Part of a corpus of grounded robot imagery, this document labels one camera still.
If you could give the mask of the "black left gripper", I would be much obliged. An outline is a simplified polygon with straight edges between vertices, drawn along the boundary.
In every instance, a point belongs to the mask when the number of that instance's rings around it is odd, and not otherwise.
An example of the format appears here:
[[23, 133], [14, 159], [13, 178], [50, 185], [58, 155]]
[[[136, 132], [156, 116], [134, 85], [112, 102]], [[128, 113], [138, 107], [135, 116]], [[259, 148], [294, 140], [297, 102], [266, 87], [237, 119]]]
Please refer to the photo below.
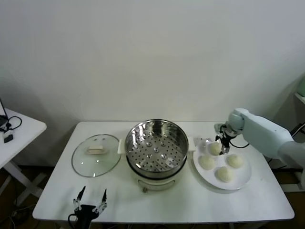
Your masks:
[[105, 189], [104, 194], [102, 196], [102, 200], [99, 205], [81, 205], [81, 198], [84, 194], [86, 186], [82, 188], [82, 190], [78, 193], [77, 197], [73, 199], [75, 215], [77, 218], [90, 218], [96, 219], [99, 216], [99, 213], [103, 213], [103, 211], [107, 208], [107, 189]]

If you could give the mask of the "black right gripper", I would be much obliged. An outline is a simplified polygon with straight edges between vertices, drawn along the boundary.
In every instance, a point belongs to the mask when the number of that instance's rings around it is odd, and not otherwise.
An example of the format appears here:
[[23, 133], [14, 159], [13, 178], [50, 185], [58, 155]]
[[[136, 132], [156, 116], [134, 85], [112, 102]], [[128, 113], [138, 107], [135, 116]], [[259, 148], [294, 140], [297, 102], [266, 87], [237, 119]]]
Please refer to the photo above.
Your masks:
[[226, 155], [230, 151], [231, 140], [233, 140], [238, 136], [238, 132], [233, 130], [229, 124], [222, 124], [220, 126], [220, 132], [221, 134], [216, 135], [215, 141], [222, 144], [221, 154]]

